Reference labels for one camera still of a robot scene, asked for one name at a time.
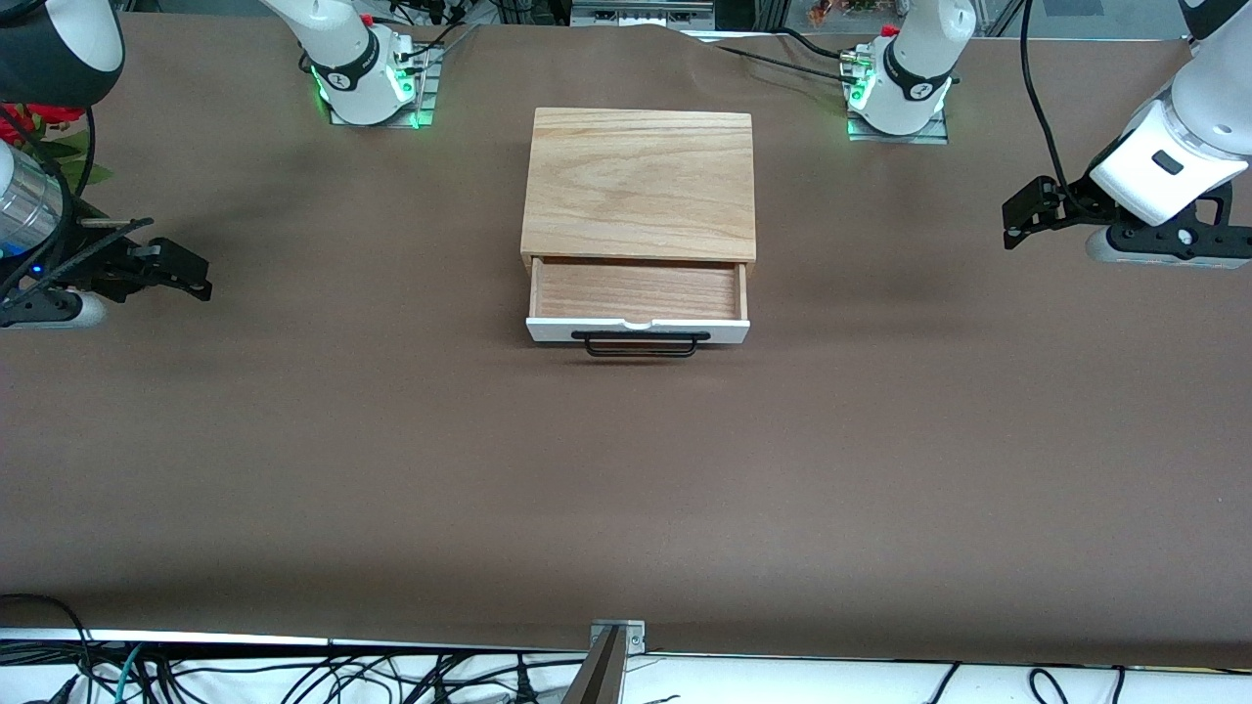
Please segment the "white-front drawer with black handle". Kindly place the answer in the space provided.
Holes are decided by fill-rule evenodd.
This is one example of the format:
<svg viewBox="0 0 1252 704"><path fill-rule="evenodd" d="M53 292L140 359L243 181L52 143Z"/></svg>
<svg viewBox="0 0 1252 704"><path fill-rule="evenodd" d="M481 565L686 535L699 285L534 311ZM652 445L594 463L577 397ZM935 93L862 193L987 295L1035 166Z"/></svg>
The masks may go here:
<svg viewBox="0 0 1252 704"><path fill-rule="evenodd" d="M592 357L690 357L747 338L747 266L536 257L526 328Z"/></svg>

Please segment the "light wooden drawer cabinet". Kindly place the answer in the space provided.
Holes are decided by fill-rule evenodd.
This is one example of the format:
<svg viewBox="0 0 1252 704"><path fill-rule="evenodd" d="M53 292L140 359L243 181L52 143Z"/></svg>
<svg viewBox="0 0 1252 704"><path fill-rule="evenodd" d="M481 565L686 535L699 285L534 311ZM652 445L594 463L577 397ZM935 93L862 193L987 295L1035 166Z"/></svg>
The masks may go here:
<svg viewBox="0 0 1252 704"><path fill-rule="evenodd" d="M520 259L757 261L742 111L538 108Z"/></svg>

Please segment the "red artificial roses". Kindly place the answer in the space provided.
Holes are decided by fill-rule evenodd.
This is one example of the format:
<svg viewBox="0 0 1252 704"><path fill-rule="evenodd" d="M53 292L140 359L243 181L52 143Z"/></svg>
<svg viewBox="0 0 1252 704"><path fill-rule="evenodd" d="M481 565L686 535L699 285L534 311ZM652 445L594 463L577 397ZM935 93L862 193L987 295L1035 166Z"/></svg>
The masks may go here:
<svg viewBox="0 0 1252 704"><path fill-rule="evenodd" d="M0 104L0 140L35 157L54 162L74 194L111 178L111 170L96 163L96 124L90 109Z"/></svg>

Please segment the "orange artificial flowers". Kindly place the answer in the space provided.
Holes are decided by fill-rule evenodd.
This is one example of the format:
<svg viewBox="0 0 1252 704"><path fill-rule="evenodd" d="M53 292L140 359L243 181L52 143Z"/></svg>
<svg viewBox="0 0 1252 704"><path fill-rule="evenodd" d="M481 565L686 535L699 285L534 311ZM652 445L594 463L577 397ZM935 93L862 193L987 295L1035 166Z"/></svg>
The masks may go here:
<svg viewBox="0 0 1252 704"><path fill-rule="evenodd" d="M893 0L808 0L804 18L811 28L823 28L828 23L844 20L848 18L868 18L871 14L881 13L885 8L893 6Z"/></svg>

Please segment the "grey metal rack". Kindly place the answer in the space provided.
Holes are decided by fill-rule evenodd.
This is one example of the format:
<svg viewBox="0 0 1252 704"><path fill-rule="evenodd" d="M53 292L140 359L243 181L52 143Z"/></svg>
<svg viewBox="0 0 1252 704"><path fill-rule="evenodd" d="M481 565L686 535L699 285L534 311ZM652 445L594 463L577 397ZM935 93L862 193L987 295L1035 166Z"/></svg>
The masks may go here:
<svg viewBox="0 0 1252 704"><path fill-rule="evenodd" d="M568 26L659 25L714 31L714 0L571 0Z"/></svg>

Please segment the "brown table cover sheet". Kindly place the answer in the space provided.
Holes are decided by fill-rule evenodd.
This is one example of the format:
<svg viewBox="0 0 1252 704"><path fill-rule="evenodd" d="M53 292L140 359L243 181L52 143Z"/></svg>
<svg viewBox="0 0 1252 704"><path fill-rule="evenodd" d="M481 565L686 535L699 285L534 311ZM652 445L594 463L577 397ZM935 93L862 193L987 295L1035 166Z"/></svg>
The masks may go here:
<svg viewBox="0 0 1252 704"><path fill-rule="evenodd" d="M664 28L480 28L429 129L317 111L277 19L129 14L89 189L210 262L0 332L0 594L88 628L1252 666L1252 264L1002 246L1048 162L1014 43L948 147ZM747 111L746 342L525 327L538 106Z"/></svg>

